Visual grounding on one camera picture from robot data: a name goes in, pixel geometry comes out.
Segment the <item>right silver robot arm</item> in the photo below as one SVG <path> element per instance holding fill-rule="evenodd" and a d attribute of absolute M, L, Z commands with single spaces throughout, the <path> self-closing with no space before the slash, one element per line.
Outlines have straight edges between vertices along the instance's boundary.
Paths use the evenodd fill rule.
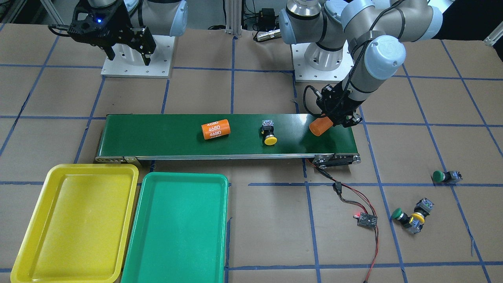
<path fill-rule="evenodd" d="M 80 0 L 65 30 L 74 41 L 99 47 L 111 61 L 115 45 L 128 46 L 147 66 L 157 48 L 154 37 L 180 37 L 187 15 L 185 0 L 135 0 L 132 9 L 124 0 Z"/>

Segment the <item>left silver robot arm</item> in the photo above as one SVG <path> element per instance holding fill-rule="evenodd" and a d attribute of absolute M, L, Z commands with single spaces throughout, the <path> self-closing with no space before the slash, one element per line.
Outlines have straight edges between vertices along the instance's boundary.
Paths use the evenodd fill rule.
<path fill-rule="evenodd" d="M 289 0 L 279 14 L 284 43 L 309 43 L 310 65 L 322 71 L 337 68 L 319 64 L 321 55 L 338 60 L 348 43 L 354 63 L 336 86 L 315 91 L 321 113 L 309 126 L 315 136 L 329 127 L 353 127 L 361 118 L 357 108 L 387 79 L 395 75 L 406 59 L 404 42 L 428 40 L 442 27 L 442 11 L 426 0 L 390 0 L 376 7 L 373 0 Z"/>

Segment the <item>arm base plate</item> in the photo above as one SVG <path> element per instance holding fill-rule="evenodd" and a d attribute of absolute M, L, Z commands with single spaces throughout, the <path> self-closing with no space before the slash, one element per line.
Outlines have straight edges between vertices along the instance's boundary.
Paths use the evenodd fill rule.
<path fill-rule="evenodd" d="M 297 83 L 337 83 L 345 79 L 353 67 L 347 42 L 338 51 L 323 50 L 316 43 L 290 47 Z"/>
<path fill-rule="evenodd" d="M 178 37 L 153 36 L 156 50 L 145 65 L 141 54 L 124 44 L 113 46 L 115 58 L 105 59 L 101 75 L 105 77 L 168 79 L 171 74 L 175 43 Z"/>

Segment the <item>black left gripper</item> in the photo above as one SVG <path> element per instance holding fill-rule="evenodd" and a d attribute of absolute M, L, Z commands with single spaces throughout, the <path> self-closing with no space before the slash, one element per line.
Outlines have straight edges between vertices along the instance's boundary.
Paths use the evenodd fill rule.
<path fill-rule="evenodd" d="M 315 114 L 309 110 L 306 102 L 307 90 L 310 89 L 316 95 L 316 105 L 321 113 Z M 350 99 L 349 90 L 344 90 L 341 83 L 331 86 L 327 84 L 318 91 L 314 86 L 307 85 L 303 92 L 304 109 L 315 118 L 329 118 L 334 127 L 342 125 L 343 127 L 353 127 L 362 121 L 360 114 L 356 109 L 363 103 Z"/>

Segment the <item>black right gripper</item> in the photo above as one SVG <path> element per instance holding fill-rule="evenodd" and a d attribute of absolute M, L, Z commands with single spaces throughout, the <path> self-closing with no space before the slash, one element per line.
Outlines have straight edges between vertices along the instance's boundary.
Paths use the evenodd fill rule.
<path fill-rule="evenodd" d="M 68 35 L 77 42 L 104 50 L 108 60 L 115 59 L 113 46 L 124 44 L 141 54 L 149 66 L 156 42 L 146 26 L 133 27 L 123 0 L 80 0 L 74 8 Z"/>

